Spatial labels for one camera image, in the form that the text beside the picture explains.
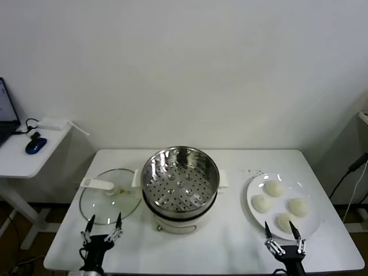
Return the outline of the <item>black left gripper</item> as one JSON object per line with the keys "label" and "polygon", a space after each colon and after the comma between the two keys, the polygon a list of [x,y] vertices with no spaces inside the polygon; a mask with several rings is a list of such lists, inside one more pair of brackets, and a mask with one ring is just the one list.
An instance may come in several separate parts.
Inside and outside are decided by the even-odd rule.
{"label": "black left gripper", "polygon": [[114,243],[121,237],[122,219],[121,212],[118,214],[115,229],[108,235],[94,235],[90,237],[94,225],[95,215],[88,221],[86,228],[82,231],[83,250],[86,251],[84,263],[87,267],[101,267],[105,253],[113,248]]}

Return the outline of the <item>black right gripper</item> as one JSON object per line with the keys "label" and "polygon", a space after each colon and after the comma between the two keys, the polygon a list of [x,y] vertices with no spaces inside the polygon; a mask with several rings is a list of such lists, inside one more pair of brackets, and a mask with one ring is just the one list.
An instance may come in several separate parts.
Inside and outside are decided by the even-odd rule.
{"label": "black right gripper", "polygon": [[306,272],[302,265],[305,257],[305,239],[303,239],[294,226],[289,221],[290,229],[297,242],[297,246],[280,246],[274,239],[267,222],[264,222],[266,241],[265,246],[275,256],[275,259],[284,264],[287,275],[306,276]]}

